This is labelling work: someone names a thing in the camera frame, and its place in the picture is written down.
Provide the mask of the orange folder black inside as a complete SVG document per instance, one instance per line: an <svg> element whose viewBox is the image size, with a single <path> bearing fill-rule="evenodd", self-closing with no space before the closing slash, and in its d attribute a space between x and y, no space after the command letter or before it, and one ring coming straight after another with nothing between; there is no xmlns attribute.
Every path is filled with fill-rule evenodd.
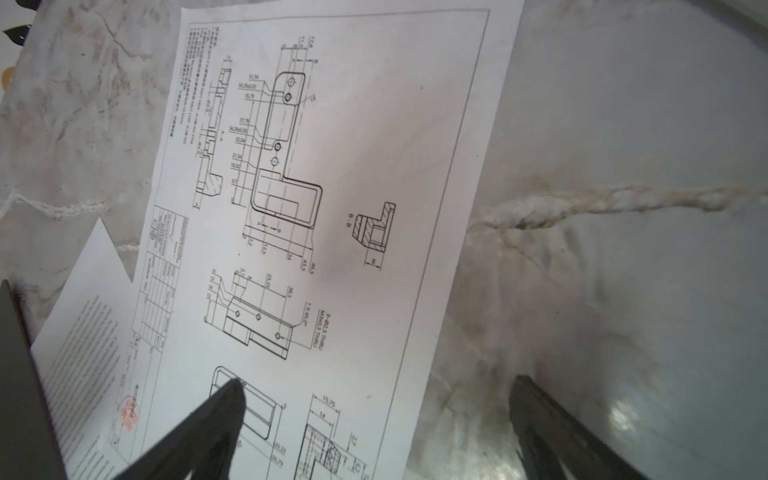
<svg viewBox="0 0 768 480"><path fill-rule="evenodd" d="M29 337L6 280L1 282L1 477L66 477Z"/></svg>

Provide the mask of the white technical drawing sheet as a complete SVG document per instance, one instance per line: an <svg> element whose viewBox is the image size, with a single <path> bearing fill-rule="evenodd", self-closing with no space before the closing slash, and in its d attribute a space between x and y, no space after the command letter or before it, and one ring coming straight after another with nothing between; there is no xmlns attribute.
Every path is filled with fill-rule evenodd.
<svg viewBox="0 0 768 480"><path fill-rule="evenodd" d="M108 443L227 382L234 479L404 476L523 5L185 8Z"/></svg>

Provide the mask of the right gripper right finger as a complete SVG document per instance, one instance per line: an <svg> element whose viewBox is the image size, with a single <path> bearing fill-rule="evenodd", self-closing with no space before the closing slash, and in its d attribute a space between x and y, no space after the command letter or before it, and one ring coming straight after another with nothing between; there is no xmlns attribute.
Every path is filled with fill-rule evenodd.
<svg viewBox="0 0 768 480"><path fill-rule="evenodd" d="M529 479L645 477L527 375L512 383L509 416Z"/></svg>

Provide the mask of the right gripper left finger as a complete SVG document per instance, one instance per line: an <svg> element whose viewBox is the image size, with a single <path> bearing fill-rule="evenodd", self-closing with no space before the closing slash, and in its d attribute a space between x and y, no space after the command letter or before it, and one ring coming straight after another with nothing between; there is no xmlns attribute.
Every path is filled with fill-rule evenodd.
<svg viewBox="0 0 768 480"><path fill-rule="evenodd" d="M232 379L120 479L228 479L246 411L244 387Z"/></svg>

